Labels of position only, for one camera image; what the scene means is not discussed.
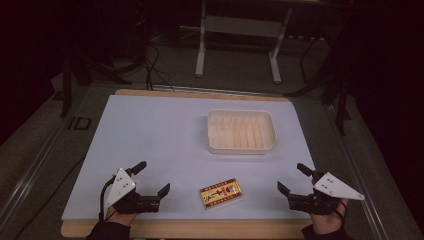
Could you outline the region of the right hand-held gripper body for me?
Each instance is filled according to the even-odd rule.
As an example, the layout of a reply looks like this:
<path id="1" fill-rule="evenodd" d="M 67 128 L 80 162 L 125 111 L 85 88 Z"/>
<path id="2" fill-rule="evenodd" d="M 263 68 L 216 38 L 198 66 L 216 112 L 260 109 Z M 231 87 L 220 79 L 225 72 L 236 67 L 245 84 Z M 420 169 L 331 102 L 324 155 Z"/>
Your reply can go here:
<path id="1" fill-rule="evenodd" d="M 287 200 L 291 210 L 315 215 L 335 213 L 342 199 L 363 201 L 365 196 L 347 185 L 330 172 L 313 171 L 313 193 L 307 196 L 288 193 Z"/>

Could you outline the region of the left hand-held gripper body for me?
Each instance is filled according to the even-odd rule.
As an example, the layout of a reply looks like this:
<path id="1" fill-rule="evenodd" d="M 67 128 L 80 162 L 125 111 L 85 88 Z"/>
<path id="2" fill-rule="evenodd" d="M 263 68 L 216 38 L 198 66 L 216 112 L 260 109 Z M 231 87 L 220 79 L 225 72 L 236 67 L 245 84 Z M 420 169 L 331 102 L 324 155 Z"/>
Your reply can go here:
<path id="1" fill-rule="evenodd" d="M 113 207 L 120 214 L 155 213 L 159 211 L 158 196 L 141 196 L 132 180 L 133 171 L 119 169 L 113 178 L 104 207 Z"/>

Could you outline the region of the yellow and red snack box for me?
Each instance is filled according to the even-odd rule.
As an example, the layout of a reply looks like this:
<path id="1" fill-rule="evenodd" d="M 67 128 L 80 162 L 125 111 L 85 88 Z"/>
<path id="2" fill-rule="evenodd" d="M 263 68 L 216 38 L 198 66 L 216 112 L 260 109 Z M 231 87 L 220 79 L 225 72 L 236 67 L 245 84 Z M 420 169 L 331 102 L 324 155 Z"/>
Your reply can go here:
<path id="1" fill-rule="evenodd" d="M 200 190 L 200 197 L 205 209 L 214 208 L 243 196 L 238 181 L 228 179 Z"/>

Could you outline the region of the white plastic tray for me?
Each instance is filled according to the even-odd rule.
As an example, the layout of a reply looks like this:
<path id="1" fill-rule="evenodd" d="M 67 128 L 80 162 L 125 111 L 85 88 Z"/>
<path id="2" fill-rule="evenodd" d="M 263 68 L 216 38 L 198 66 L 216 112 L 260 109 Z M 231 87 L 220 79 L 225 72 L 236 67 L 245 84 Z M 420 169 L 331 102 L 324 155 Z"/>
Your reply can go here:
<path id="1" fill-rule="evenodd" d="M 207 129 L 213 154 L 266 154 L 277 140 L 272 116 L 266 111 L 213 109 L 208 112 Z"/>

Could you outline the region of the person's left hand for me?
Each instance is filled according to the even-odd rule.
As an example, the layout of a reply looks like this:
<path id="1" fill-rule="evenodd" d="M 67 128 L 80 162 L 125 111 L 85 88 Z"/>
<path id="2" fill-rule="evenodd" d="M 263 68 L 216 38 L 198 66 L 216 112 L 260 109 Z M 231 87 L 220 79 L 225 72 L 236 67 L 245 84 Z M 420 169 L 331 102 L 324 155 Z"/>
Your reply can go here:
<path id="1" fill-rule="evenodd" d="M 136 217 L 136 214 L 120 214 L 113 206 L 111 206 L 107 210 L 105 221 L 130 226 Z"/>

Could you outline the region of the person's right hand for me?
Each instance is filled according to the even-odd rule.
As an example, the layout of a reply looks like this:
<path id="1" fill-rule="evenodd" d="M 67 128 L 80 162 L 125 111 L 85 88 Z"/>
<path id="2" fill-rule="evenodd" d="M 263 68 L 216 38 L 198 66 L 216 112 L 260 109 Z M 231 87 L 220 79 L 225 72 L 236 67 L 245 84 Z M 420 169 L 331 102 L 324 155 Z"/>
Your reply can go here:
<path id="1" fill-rule="evenodd" d="M 311 214 L 314 232 L 317 234 L 326 234 L 342 228 L 345 224 L 347 214 L 348 199 L 341 199 L 335 211 L 329 215 Z"/>

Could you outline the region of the pale blue table mat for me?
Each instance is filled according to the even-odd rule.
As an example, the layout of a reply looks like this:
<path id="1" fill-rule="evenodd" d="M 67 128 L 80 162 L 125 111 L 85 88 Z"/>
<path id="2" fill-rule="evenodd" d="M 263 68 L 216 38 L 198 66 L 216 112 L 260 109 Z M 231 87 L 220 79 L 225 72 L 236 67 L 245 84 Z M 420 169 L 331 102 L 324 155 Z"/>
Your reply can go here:
<path id="1" fill-rule="evenodd" d="M 216 155 L 208 149 L 207 115 L 212 109 L 262 110 L 271 114 L 277 140 L 264 155 Z M 100 192 L 120 168 L 145 161 L 135 176 L 142 195 L 170 184 L 155 219 L 302 219 L 278 191 L 308 194 L 309 180 L 296 166 L 313 164 L 297 113 L 289 102 L 145 96 L 109 98 L 63 217 L 95 219 Z M 200 190 L 235 178 L 243 196 L 205 209 Z"/>

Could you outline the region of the wooden table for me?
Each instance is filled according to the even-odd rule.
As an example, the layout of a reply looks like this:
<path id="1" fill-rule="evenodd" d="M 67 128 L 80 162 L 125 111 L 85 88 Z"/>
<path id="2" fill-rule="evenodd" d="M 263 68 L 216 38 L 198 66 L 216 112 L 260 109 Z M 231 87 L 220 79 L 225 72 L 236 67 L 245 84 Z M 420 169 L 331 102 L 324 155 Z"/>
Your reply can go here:
<path id="1" fill-rule="evenodd" d="M 189 99 L 217 99 L 241 101 L 289 102 L 286 99 L 271 97 L 251 97 L 202 93 L 154 92 L 143 90 L 120 89 L 110 97 L 145 96 Z M 306 214 L 302 219 L 155 219 L 154 214 L 142 214 L 131 229 L 134 238 L 165 238 L 165 239 L 297 239 L 302 227 L 309 224 Z M 84 237 L 97 221 L 95 219 L 66 220 L 62 216 L 63 236 Z"/>

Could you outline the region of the black stand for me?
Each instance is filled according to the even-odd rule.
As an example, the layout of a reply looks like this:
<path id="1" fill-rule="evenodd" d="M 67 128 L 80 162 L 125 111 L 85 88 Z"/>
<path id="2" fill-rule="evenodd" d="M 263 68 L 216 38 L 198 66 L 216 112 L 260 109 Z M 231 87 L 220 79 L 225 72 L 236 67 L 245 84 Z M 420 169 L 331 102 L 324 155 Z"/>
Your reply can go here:
<path id="1" fill-rule="evenodd" d="M 325 90 L 320 96 L 320 101 L 324 105 L 331 105 L 335 99 L 338 99 L 336 107 L 335 124 L 338 132 L 344 136 L 344 119 L 346 116 L 346 102 L 348 95 L 348 76 L 347 68 L 343 63 L 343 49 L 334 44 L 325 57 L 320 69 L 307 83 L 299 90 L 285 93 L 286 97 L 299 97 L 320 87 Z"/>
<path id="2" fill-rule="evenodd" d="M 82 53 L 68 54 L 63 58 L 62 64 L 62 117 L 68 114 L 72 106 L 72 78 L 75 77 L 84 86 L 88 86 L 92 82 L 88 67 L 92 67 L 115 83 L 130 84 L 130 81 L 122 79 Z"/>

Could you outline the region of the aluminium rail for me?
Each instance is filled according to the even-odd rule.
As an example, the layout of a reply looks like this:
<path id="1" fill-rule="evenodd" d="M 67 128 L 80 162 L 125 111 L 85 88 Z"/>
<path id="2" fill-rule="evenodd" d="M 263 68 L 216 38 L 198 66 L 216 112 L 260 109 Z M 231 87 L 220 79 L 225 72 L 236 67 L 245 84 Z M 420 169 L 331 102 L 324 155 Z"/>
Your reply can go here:
<path id="1" fill-rule="evenodd" d="M 372 136 L 360 117 L 351 113 L 350 118 L 340 130 L 336 124 L 336 108 L 324 106 L 333 131 L 345 157 L 344 168 L 349 172 L 354 187 L 365 195 L 358 203 L 363 211 L 368 232 L 373 240 L 389 240 L 389 233 L 383 223 L 383 208 L 380 193 L 384 192 L 391 177 L 382 161 L 382 156 Z"/>
<path id="2" fill-rule="evenodd" d="M 53 130 L 49 133 L 46 141 L 43 143 L 35 159 L 31 162 L 29 168 L 14 187 L 12 194 L 8 197 L 5 205 L 0 209 L 0 220 L 2 220 L 4 223 L 14 217 L 24 202 L 26 196 L 31 191 L 34 182 L 36 181 L 41 168 L 47 161 L 48 155 L 57 142 L 57 139 L 69 126 L 73 118 L 74 114 L 69 112 L 64 117 L 60 117 L 58 122 L 54 125 Z"/>

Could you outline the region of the black floor bracket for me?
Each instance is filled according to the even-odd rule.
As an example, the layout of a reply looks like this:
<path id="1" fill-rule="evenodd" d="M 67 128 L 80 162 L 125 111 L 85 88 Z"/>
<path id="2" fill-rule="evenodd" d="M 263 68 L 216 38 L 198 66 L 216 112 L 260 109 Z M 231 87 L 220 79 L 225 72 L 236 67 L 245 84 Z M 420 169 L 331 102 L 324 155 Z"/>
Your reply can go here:
<path id="1" fill-rule="evenodd" d="M 86 117 L 73 117 L 69 123 L 68 130 L 88 130 L 91 126 L 92 119 Z"/>

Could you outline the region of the white metal desk frame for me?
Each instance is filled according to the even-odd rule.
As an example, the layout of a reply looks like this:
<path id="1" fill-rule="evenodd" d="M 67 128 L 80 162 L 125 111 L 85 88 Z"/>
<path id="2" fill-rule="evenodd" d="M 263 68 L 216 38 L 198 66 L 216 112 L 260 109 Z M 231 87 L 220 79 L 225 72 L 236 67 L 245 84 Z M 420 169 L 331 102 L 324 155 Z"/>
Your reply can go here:
<path id="1" fill-rule="evenodd" d="M 223 17 L 208 15 L 206 13 L 207 0 L 201 1 L 200 17 L 200 41 L 195 67 L 195 76 L 202 77 L 204 73 L 206 45 L 205 37 L 207 32 L 247 35 L 256 37 L 269 37 L 276 40 L 275 47 L 268 53 L 268 59 L 275 84 L 280 84 L 282 78 L 280 75 L 277 57 L 282 45 L 289 20 L 292 16 L 293 8 L 289 7 L 281 22 L 242 19 L 233 17 Z"/>

